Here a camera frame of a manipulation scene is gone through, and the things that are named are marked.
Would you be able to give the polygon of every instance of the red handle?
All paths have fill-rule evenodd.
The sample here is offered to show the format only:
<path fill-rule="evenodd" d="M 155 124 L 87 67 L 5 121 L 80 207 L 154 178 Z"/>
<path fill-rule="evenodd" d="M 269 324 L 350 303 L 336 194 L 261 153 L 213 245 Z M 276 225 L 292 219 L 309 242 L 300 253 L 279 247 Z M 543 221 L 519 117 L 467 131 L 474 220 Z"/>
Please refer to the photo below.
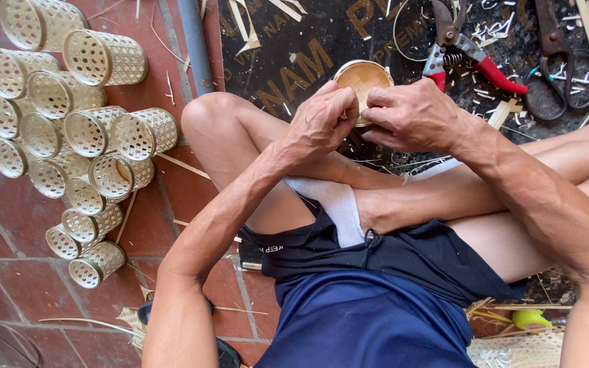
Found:
<path fill-rule="evenodd" d="M 425 75 L 425 77 L 432 79 L 435 82 L 435 85 L 440 88 L 440 91 L 444 93 L 444 86 L 446 85 L 445 80 L 447 78 L 446 71 L 440 71 L 439 73 Z"/>
<path fill-rule="evenodd" d="M 489 56 L 486 56 L 485 59 L 474 65 L 474 68 L 485 75 L 493 85 L 503 90 L 517 94 L 525 94 L 529 90 L 524 85 L 518 85 L 517 83 L 506 79 L 506 77 L 499 70 L 499 68 L 497 68 L 495 63 L 492 62 Z"/>

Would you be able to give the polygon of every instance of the left hand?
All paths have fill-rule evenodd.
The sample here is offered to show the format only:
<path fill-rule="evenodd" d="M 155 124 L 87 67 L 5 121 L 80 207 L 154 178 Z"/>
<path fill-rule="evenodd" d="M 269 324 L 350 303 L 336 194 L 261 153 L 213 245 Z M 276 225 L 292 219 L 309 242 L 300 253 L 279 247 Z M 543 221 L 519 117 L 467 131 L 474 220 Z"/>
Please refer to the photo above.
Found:
<path fill-rule="evenodd" d="M 335 151 L 359 115 L 356 93 L 330 80 L 299 105 L 290 127 L 274 145 L 297 163 L 314 160 Z"/>

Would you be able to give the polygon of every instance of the spring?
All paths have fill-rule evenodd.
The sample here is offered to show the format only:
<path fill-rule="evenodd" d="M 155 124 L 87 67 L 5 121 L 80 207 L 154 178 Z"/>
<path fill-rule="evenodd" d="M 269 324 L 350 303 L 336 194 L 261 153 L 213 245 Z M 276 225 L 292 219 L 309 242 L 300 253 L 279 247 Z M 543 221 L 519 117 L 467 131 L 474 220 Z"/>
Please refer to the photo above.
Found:
<path fill-rule="evenodd" d="M 444 55 L 444 66 L 446 67 L 452 67 L 457 63 L 460 63 L 463 61 L 463 55 L 462 54 L 446 54 Z"/>

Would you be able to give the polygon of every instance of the person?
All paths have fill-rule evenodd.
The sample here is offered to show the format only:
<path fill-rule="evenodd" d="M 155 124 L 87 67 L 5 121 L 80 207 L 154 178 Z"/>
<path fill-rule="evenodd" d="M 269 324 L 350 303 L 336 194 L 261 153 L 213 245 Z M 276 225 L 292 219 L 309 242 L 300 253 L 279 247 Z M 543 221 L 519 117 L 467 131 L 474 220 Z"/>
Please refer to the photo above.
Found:
<path fill-rule="evenodd" d="M 335 153 L 359 115 L 335 82 L 290 125 L 231 94 L 188 104 L 184 135 L 220 193 L 160 264 L 143 367 L 216 366 L 201 288 L 242 226 L 272 250 L 282 307 L 256 367 L 473 367 L 462 308 L 520 297 L 555 265 L 577 290 L 561 364 L 589 367 L 589 125 L 515 146 L 429 79 L 373 88 L 360 114 L 365 140 L 455 160 L 401 177 Z"/>

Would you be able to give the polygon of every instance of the small round bamboo basket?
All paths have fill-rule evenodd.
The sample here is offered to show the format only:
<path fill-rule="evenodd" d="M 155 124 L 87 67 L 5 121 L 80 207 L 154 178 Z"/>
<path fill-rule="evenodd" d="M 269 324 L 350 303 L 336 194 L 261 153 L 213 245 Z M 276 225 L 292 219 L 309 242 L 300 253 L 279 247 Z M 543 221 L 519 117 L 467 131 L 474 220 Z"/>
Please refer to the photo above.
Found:
<path fill-rule="evenodd" d="M 92 289 L 125 263 L 126 254 L 121 247 L 113 242 L 100 242 L 70 262 L 70 276 L 78 285 Z"/>
<path fill-rule="evenodd" d="M 63 227 L 79 242 L 93 242 L 122 224 L 124 212 L 118 204 L 108 205 L 94 216 L 84 215 L 74 208 L 63 212 Z"/>
<path fill-rule="evenodd" d="M 121 198 L 146 187 L 154 173 L 151 160 L 131 161 L 115 152 L 95 158 L 90 164 L 88 177 L 101 195 Z"/>
<path fill-rule="evenodd" d="M 96 157 L 114 151 L 109 144 L 112 122 L 126 110 L 106 106 L 72 111 L 65 118 L 65 137 L 79 155 Z"/>
<path fill-rule="evenodd" d="M 72 110 L 106 105 L 106 91 L 79 82 L 69 71 L 35 71 L 26 90 L 37 111 L 49 119 L 62 119 Z"/>
<path fill-rule="evenodd" d="M 99 214 L 106 205 L 116 204 L 127 199 L 104 197 L 90 184 L 87 175 L 70 179 L 65 187 L 65 197 L 72 207 L 84 215 L 94 216 Z"/>
<path fill-rule="evenodd" d="M 112 123 L 112 145 L 133 161 L 174 148 L 179 128 L 174 117 L 158 107 L 122 114 Z"/>
<path fill-rule="evenodd" d="M 68 32 L 88 28 L 76 6 L 57 0 L 0 0 L 0 20 L 13 44 L 28 51 L 61 52 Z"/>
<path fill-rule="evenodd" d="M 45 232 L 47 245 L 56 255 L 64 259 L 76 259 L 83 251 L 87 251 L 94 242 L 81 244 L 74 240 L 63 227 L 63 224 L 56 225 Z"/>
<path fill-rule="evenodd" d="M 134 85 L 147 75 L 149 64 L 134 39 L 110 33 L 76 29 L 65 37 L 67 69 L 84 85 Z"/>
<path fill-rule="evenodd" d="M 10 139 L 0 138 L 0 171 L 9 178 L 19 178 L 29 168 L 26 154 L 20 145 Z"/>
<path fill-rule="evenodd" d="M 333 76 L 340 88 L 351 87 L 356 91 L 361 112 L 367 108 L 367 96 L 374 87 L 391 87 L 395 85 L 390 73 L 379 63 L 368 60 L 352 60 L 340 67 Z M 356 127 L 372 123 L 362 117 L 356 121 Z"/>
<path fill-rule="evenodd" d="M 39 113 L 30 113 L 21 118 L 20 137 L 24 146 L 34 156 L 52 158 L 61 152 L 63 138 L 54 121 Z"/>
<path fill-rule="evenodd" d="M 44 52 L 0 48 L 0 96 L 7 99 L 23 97 L 29 73 L 37 70 L 61 71 L 63 67 Z"/>
<path fill-rule="evenodd" d="M 61 198 L 70 178 L 88 172 L 90 161 L 76 153 L 58 155 L 51 160 L 38 160 L 29 164 L 31 183 L 49 198 Z"/>

